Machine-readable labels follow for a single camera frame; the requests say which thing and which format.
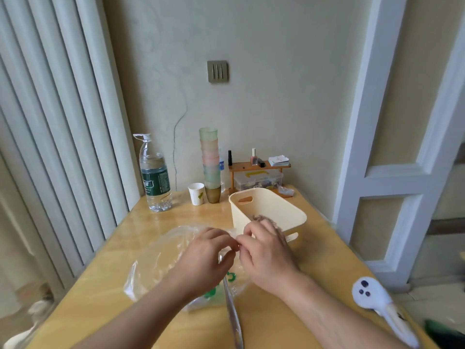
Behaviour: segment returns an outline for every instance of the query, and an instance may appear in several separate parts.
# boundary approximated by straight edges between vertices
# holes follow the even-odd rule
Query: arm
[[[252,281],[282,299],[323,348],[407,348],[303,274],[294,262],[284,235],[270,222],[249,223],[236,240],[240,244],[241,263]]]
[[[218,263],[218,253],[227,246],[232,250]],[[238,250],[226,231],[202,231],[155,288],[73,349],[151,348],[185,305],[219,284]]]

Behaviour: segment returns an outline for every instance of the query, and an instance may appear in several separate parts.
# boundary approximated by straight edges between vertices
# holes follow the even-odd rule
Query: small card stack
[[[283,155],[279,155],[277,157],[270,157],[268,158],[272,167],[286,167],[290,165],[289,158],[284,157]]]

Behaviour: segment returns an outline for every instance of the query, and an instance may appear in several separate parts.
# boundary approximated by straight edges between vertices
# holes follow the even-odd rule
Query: basket handle hole
[[[246,203],[250,203],[252,201],[253,201],[253,197],[249,196],[249,197],[241,198],[240,200],[237,201],[237,203],[238,204],[246,204]]]

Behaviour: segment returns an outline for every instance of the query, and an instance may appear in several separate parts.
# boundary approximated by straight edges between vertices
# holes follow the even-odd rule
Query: stacked plastic cups
[[[206,198],[210,203],[218,203],[221,196],[218,130],[212,127],[203,127],[199,129],[199,132],[201,135]]]

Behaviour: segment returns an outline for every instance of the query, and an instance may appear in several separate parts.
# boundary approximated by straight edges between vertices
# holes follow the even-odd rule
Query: plastic storage box
[[[265,188],[251,188],[229,196],[232,223],[241,234],[253,215],[271,218],[283,231],[298,227],[307,215],[293,204]]]
[[[279,170],[253,170],[234,174],[234,187],[244,191],[254,187],[278,188],[283,181]]]

